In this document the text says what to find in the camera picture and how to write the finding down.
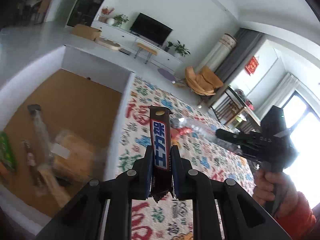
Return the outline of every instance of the white curtain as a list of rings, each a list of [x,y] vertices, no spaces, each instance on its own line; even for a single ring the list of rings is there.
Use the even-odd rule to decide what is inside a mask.
[[[282,107],[299,84],[299,79],[287,73],[276,89],[268,96],[267,100],[255,111],[255,114],[262,119],[272,106]]]

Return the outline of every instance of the flower vase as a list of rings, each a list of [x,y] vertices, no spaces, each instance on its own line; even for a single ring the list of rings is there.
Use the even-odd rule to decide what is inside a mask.
[[[108,20],[107,16],[103,14],[102,16],[99,17],[99,21],[105,23]]]
[[[116,22],[113,26],[115,26],[115,27],[121,27],[121,25],[122,25],[122,22]]]

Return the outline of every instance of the metal stool leg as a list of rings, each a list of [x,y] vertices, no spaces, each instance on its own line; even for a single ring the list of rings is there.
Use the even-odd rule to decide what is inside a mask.
[[[148,54],[148,56],[147,56],[147,60],[146,60],[145,64],[147,64],[147,63],[148,63],[148,61],[149,61],[149,59],[151,58],[151,56],[152,56],[152,53],[151,53],[151,52],[149,52],[149,54]]]
[[[140,53],[140,51],[142,51],[142,48],[139,48],[136,55],[134,56],[134,58],[136,58],[138,56],[138,54]]]

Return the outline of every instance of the white wall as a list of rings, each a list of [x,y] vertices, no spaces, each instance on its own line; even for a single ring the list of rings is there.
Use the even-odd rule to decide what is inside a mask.
[[[181,41],[190,50],[191,56],[184,63],[178,76],[184,76],[184,68],[197,66],[210,52],[224,33],[234,35],[238,25],[211,0],[105,0],[102,7],[114,7],[110,16],[125,14],[129,29],[140,12],[173,29],[168,40]]]
[[[265,41],[254,56],[259,62],[256,71],[252,75],[249,75],[243,70],[230,84],[233,89],[241,89],[245,95],[248,95],[250,91],[254,89],[278,59],[278,56],[269,41]]]
[[[264,103],[286,73],[282,59],[277,59],[263,79],[247,95],[247,98],[252,102],[255,109],[258,109]]]

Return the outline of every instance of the human hand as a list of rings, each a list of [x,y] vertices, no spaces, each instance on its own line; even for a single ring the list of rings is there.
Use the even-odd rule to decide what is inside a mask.
[[[281,194],[285,194],[285,196],[275,217],[284,217],[296,207],[298,203],[298,193],[294,183],[287,174],[283,172],[265,172],[260,168],[254,174],[254,182],[256,187],[253,190],[252,198],[261,206],[264,206],[266,201],[273,201],[275,199],[275,195],[272,193],[274,190],[273,184],[278,183],[281,185]]]

